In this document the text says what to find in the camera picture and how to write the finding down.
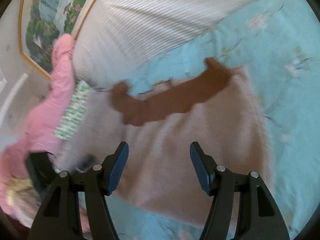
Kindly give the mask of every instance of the black object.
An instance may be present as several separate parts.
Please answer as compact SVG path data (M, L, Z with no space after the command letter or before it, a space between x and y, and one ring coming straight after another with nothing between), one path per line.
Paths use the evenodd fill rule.
M10 223L6 214L0 208L0 239L5 240L22 240L19 232L14 228L14 226Z
M25 166L32 184L42 199L47 194L49 186L57 177L48 154L48 152L31 153L25 160Z
M200 240L227 238L234 192L240 192L234 240L289 240L276 202L258 173L232 173L205 155L197 142L190 145L190 157L202 190L215 196Z
M316 208L303 230L294 240L317 240L320 239L320 204Z
M104 196L111 195L117 188L128 156L128 144L121 142L102 165L95 165L86 173L70 175L63 171L56 176L32 224L28 240L83 240L79 191L85 192L93 240L119 240ZM237 191L241 192L241 198L235 240L289 240L279 209L257 173L241 175L217 166L197 142L190 145L190 157L202 189L209 196L215 196L200 240L226 239L233 196Z
M85 192L88 219L94 240L119 240L104 196L117 188L129 147L121 142L114 154L86 173L56 176L33 221L28 240L82 240L78 192Z
M54 171L50 162L49 154L49 152L29 153L29 156L25 160L25 166L32 180L32 184L41 199L45 197L49 187L57 177L57 173ZM69 171L69 173L74 174L77 171L85 172L96 163L95 160L94 156L88 154L79 162L78 167Z

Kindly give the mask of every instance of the brown cloth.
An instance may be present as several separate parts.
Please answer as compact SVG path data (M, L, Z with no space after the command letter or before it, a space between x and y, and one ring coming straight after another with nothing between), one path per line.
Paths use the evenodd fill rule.
M115 193L138 208L202 227L212 199L201 190L190 160L193 141L233 172L257 171L270 188L263 117L246 68L206 62L208 70L199 77L157 85L137 99L126 95L123 84L93 91L79 132L65 142L56 166L72 169L88 153L102 162L126 141L129 159Z
M228 84L232 74L213 58L205 60L208 68L198 77L171 87L145 100L127 95L125 82L111 90L113 107L123 114L123 122L142 126L146 122L160 121L173 113L187 113L194 104L205 103Z

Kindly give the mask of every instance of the white wall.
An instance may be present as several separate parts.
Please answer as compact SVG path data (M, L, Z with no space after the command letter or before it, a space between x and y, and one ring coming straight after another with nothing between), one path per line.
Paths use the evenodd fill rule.
M0 133L0 154L6 146L9 146L10 144L14 144L16 140L17 139L14 136Z
M40 94L47 94L49 81L31 67L20 55L18 43L18 14L20 0L12 0L0 19L0 69L7 83L0 92L0 137L12 135Z
M20 0L12 0L0 19L0 68L7 84L0 93L0 106L23 73L29 74L31 66L19 54L18 13Z

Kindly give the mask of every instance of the gold picture frame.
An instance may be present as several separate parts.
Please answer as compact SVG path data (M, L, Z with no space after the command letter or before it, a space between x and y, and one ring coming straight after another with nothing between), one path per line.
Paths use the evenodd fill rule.
M64 33L78 38L96 0L21 0L18 19L21 56L50 78L54 41Z

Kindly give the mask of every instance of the bed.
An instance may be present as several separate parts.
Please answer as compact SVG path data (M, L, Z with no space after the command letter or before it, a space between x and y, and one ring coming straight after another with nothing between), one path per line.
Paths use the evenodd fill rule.
M274 198L294 239L320 201L319 42L320 24L305 0L257 0L119 80L129 80L130 94L138 95L155 83L198 76L205 57L228 67L247 65L268 131ZM117 196L107 203L121 239L198 239L202 231Z

